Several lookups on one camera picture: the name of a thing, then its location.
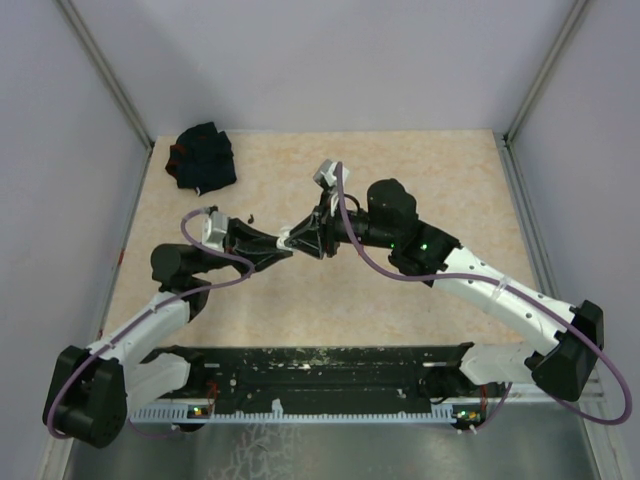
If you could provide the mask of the white charging case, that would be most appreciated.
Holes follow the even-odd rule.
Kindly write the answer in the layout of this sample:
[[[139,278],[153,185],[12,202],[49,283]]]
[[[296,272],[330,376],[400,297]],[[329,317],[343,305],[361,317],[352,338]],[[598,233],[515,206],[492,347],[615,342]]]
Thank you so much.
[[[276,247],[279,250],[283,250],[283,251],[289,251],[289,252],[295,252],[296,248],[292,247],[289,244],[289,240],[291,238],[291,231],[292,228],[291,227],[283,227],[278,234],[277,240],[276,240]]]

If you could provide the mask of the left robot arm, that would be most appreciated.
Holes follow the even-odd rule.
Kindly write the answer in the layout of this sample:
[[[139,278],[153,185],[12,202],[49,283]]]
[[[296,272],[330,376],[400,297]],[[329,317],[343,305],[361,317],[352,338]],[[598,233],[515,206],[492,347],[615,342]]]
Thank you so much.
[[[52,437],[103,448],[132,414],[163,395],[201,394],[207,371],[188,354],[156,349],[204,310],[216,287],[202,274],[232,267],[237,278],[222,284],[231,287],[294,252],[289,231],[270,235],[218,212],[206,214],[195,238],[187,230],[192,217],[187,214],[180,224],[184,243],[153,250],[152,278],[159,290],[149,303],[112,333],[59,354],[42,414]]]

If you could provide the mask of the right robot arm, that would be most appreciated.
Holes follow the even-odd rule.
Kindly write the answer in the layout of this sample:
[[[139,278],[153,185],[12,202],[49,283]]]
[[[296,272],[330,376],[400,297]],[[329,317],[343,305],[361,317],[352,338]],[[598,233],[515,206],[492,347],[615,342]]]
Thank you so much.
[[[421,221],[416,199],[395,179],[373,183],[367,207],[343,218],[336,188],[325,187],[312,213],[278,240],[281,247],[321,259],[341,243],[390,251],[402,278],[470,302],[516,331],[522,342],[474,344],[446,372],[461,396],[488,383],[532,383],[558,399],[577,401],[598,359],[583,339],[604,345],[604,315],[596,304],[553,299],[511,279],[473,254],[458,239]]]

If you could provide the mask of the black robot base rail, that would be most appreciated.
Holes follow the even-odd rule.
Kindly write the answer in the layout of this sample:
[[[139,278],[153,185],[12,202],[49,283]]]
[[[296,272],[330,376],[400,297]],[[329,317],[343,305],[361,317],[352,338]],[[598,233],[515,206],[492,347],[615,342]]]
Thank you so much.
[[[211,400],[218,414],[428,413],[463,397],[493,399],[502,382],[477,386],[460,371],[469,344],[391,347],[179,347],[187,383],[165,400]]]

